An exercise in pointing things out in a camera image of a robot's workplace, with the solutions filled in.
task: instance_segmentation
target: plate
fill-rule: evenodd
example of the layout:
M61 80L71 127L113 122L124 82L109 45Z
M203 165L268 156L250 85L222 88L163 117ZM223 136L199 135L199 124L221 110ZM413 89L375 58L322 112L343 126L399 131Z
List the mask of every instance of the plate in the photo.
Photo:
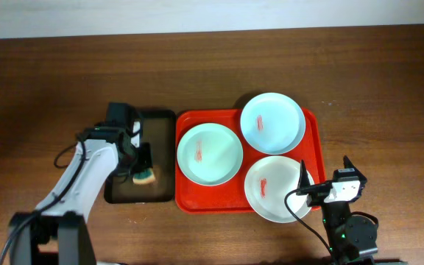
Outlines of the plate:
M226 183L240 169L243 147L236 134L220 124L190 129L177 147L177 164L192 182L204 186Z
M305 133L305 116L292 99L279 93L252 98L240 117L241 132L254 149L281 155L295 148Z
M307 172L310 184L314 180ZM260 159L247 173L244 181L244 193L248 203L260 216L279 223L294 222L284 204L286 195L297 188L300 177L300 163L283 156L270 156ZM292 194L287 203L299 217L304 217L310 207L306 204L307 196Z

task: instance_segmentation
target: white plate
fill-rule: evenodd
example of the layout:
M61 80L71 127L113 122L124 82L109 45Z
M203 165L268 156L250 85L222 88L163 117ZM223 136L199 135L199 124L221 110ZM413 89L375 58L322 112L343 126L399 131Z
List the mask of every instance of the white plate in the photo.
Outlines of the white plate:
M310 184L314 184L309 172ZM283 156L270 156L256 162L244 180L244 193L253 210L273 222L288 223L296 219L284 204L286 195L297 188L300 177L300 163ZM310 208L307 196L292 194L287 203L297 217L304 217Z
M220 124L195 126L177 147L177 163L183 174L204 186L226 183L238 172L242 161L239 138Z
M259 152L280 155L291 151L305 133L305 116L292 99L279 93L252 98L240 118L241 132Z

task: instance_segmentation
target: tray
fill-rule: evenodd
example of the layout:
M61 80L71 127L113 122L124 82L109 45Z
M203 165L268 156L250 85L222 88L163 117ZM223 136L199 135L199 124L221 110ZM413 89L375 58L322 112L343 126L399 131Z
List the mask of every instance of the tray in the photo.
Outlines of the tray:
M108 178L104 199L109 203L167 202L174 197L176 114L172 110L141 110L144 118L142 143L149 143L156 181L134 185L132 176Z
M294 160L305 161L315 184L326 180L322 147L317 120L312 112L302 109L305 116L305 135L299 145L283 154ZM213 122L230 128L243 146L243 163L238 173L228 182L206 187L191 182L176 162L176 203L186 213L249 213L253 212L244 194L244 178L250 167L266 154L253 149L240 130L241 110L191 110L183 113L176 122L176 148L183 135L192 127Z

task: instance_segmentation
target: brown tabletop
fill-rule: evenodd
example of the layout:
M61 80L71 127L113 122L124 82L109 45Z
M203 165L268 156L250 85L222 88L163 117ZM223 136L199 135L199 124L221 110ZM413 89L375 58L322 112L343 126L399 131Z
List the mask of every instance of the brown tabletop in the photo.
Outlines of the brown tabletop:
M319 122L330 177L348 155L369 182L351 207L380 220L376 258L424 264L424 25L0 40L0 250L62 172L54 156L107 103L240 107L284 93ZM321 213L304 220L324 233ZM298 223L110 205L88 220L96 257L130 264L256 264L327 255Z

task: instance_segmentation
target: red tray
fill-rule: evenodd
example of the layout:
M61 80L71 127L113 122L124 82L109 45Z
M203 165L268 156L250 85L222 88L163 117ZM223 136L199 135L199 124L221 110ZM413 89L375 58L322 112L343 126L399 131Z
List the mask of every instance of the red tray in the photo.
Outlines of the red tray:
M302 109L305 116L305 135L292 151L283 154L294 160L305 161L305 167L315 184L325 182L322 146L318 134L317 120L313 113ZM176 121L176 149L180 139L192 127L203 123L217 123L230 128L243 146L243 163L236 175L228 182L207 187L190 181L176 162L176 203L186 213L249 213L253 212L244 194L244 178L250 167L266 154L253 149L240 130L241 110L191 110Z

